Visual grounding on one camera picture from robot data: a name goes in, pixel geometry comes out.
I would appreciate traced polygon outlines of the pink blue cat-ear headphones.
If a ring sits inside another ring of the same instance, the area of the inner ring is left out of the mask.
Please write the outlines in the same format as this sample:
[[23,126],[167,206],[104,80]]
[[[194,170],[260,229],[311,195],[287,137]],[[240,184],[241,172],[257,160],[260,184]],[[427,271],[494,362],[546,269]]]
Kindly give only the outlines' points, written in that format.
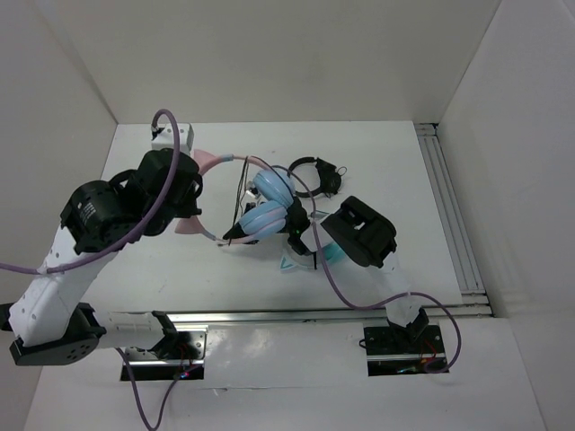
[[286,174],[275,171],[255,156],[214,155],[199,149],[193,150],[191,155],[199,164],[201,175],[221,163],[230,163],[235,160],[242,160],[246,165],[253,164],[261,167],[261,170],[254,176],[252,185],[265,201],[234,222],[223,238],[208,231],[197,215],[181,219],[175,227],[176,233],[200,234],[218,244],[246,244],[278,233],[286,226],[288,210],[296,203],[293,182]]

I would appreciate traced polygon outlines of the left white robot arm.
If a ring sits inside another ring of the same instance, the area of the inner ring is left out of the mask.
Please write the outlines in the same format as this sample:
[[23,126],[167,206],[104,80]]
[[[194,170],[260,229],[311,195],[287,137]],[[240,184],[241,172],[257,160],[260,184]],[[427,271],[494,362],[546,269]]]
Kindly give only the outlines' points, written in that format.
[[138,347],[166,358],[187,341],[165,312],[96,312],[83,297],[128,243],[200,214],[198,164],[173,150],[147,152],[138,168],[74,191],[43,266],[15,303],[1,307],[18,366],[70,365],[97,348]]

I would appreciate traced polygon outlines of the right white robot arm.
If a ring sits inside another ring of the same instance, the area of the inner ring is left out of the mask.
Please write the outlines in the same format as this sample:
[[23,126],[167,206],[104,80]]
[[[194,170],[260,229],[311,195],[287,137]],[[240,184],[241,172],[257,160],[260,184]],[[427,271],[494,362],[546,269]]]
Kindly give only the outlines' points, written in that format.
[[[322,243],[319,233],[314,230],[312,217],[298,197],[291,198],[290,202],[285,206],[272,199],[250,209],[224,234],[224,240],[247,243],[285,233],[287,243],[297,254],[317,257],[320,251],[304,242],[305,235],[310,233],[317,245]],[[429,318],[422,307],[413,302],[409,288],[401,286],[404,279],[394,260],[397,243],[392,222],[360,199],[349,197],[335,213],[324,217],[320,226],[329,241],[340,247],[354,263],[363,268],[383,269],[390,277],[388,284],[400,288],[397,298],[385,305],[387,321],[393,330],[395,347],[402,352],[413,351],[423,340]]]

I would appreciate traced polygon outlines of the white teal cat-ear headphones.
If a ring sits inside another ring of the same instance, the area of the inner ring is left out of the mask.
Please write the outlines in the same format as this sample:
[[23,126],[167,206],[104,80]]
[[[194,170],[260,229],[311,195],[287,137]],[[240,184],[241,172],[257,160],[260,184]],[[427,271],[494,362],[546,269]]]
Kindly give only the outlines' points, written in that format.
[[[342,248],[333,240],[333,238],[323,229],[321,222],[329,215],[319,211],[315,216],[318,238],[322,246],[323,256],[328,265],[334,265],[347,255]],[[295,242],[291,243],[286,237],[282,242],[283,251],[279,263],[281,271],[292,269],[317,270],[321,266],[320,258],[317,253],[318,247],[315,242],[312,226],[307,227],[302,233],[297,233]]]

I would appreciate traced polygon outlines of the black headphones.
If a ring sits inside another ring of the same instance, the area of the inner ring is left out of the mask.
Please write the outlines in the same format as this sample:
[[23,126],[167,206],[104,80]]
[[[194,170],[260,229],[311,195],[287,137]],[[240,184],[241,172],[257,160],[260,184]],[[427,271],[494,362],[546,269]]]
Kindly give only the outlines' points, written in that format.
[[304,156],[295,159],[288,167],[278,168],[288,177],[302,174],[306,180],[306,190],[298,181],[295,195],[298,198],[318,198],[324,196],[331,198],[340,193],[343,185],[343,176],[347,173],[345,166],[336,166],[320,157]]

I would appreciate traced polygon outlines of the aluminium table edge rail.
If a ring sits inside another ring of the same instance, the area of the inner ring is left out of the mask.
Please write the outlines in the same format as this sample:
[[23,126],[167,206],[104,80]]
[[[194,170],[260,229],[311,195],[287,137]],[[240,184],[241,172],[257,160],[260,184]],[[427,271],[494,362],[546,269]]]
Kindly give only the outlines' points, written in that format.
[[[431,321],[446,318],[447,315],[437,306],[425,307]],[[456,318],[493,317],[493,311],[487,303],[464,303],[461,306],[447,307]],[[167,317],[176,328],[188,326],[234,326],[280,323],[340,323],[345,321],[381,321],[385,322],[385,309],[354,311],[350,309],[307,310],[307,311],[269,311],[269,312],[181,312],[167,313]]]

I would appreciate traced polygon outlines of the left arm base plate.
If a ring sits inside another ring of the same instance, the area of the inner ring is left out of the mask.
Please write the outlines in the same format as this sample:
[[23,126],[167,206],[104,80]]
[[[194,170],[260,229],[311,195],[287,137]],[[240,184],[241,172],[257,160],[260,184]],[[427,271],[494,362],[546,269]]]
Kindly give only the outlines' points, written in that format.
[[124,354],[137,382],[200,381],[205,374],[208,328],[180,332],[169,350],[126,347]]

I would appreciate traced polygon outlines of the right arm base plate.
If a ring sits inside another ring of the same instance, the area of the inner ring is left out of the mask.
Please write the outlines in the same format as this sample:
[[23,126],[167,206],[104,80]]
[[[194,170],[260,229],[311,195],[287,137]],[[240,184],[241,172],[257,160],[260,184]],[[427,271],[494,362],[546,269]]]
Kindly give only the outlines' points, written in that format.
[[428,326],[412,344],[401,344],[388,326],[365,327],[358,342],[367,355],[367,374],[373,376],[425,374],[447,366],[440,327]]

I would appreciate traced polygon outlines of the aluminium side rail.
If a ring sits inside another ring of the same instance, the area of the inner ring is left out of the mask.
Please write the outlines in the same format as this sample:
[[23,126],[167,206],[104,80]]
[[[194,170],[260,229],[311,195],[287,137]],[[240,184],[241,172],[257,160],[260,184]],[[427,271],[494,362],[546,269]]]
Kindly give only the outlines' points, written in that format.
[[477,304],[490,305],[438,140],[437,125],[415,124],[414,128],[464,303],[470,303],[472,297],[481,297]]

